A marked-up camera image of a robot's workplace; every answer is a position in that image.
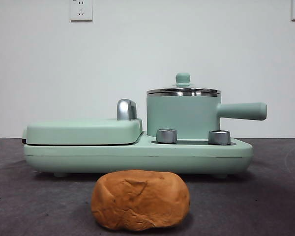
glass lid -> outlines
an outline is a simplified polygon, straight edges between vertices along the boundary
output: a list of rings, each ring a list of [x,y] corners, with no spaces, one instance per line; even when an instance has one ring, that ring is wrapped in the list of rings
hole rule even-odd
[[[159,88],[147,91],[147,94],[155,93],[175,93],[175,92],[192,92],[192,93],[213,93],[220,94],[221,91],[210,88],[197,88],[190,83],[190,75],[188,73],[178,73],[176,75],[176,84],[169,88]]]

knob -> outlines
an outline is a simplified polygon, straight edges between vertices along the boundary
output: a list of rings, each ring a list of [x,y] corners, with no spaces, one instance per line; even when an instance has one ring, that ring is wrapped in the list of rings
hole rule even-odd
[[[208,143],[214,145],[231,144],[231,135],[227,130],[211,130],[208,132]]]
[[[188,73],[178,73],[176,74],[176,83],[189,83],[190,82],[190,75]]]
[[[161,144],[175,144],[177,142],[177,130],[158,129],[156,131],[156,141]]]

pot handle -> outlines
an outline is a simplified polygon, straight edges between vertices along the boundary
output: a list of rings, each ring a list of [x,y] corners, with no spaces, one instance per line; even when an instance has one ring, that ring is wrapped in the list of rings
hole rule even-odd
[[[266,104],[262,102],[219,104],[217,114],[223,118],[265,120]]]

dark gray cloth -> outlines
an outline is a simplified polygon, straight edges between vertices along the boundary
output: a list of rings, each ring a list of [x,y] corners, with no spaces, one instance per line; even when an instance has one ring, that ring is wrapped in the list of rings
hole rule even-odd
[[[246,172],[180,175],[191,196],[183,223],[135,233],[95,222],[90,198],[101,174],[37,173],[24,160],[21,139],[0,139],[0,236],[295,236],[295,139],[242,140],[254,146]]]

pot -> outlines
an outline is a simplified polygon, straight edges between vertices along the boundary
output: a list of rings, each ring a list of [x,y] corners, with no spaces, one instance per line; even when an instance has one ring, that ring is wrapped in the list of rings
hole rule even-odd
[[[220,118],[266,119],[265,103],[221,104],[221,91],[196,88],[188,73],[178,73],[170,88],[147,91],[147,135],[177,130],[178,139],[207,139],[220,129]]]

